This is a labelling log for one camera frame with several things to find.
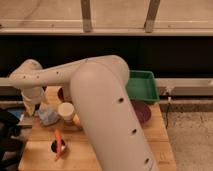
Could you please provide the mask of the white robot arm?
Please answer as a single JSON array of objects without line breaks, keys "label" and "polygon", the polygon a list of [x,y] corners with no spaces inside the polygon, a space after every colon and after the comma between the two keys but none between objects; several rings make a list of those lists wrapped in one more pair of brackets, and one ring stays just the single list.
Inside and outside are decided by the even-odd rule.
[{"label": "white robot arm", "polygon": [[9,81],[20,90],[66,86],[102,171],[160,171],[126,91],[129,75],[116,55],[46,69],[28,59]]}]

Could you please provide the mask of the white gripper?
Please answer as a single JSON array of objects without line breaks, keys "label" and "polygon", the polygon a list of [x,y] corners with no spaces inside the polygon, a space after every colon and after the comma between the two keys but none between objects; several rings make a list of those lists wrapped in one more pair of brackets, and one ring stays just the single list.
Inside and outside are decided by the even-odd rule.
[{"label": "white gripper", "polygon": [[26,112],[30,116],[34,114],[35,106],[45,100],[45,93],[42,87],[23,89],[21,95]]}]

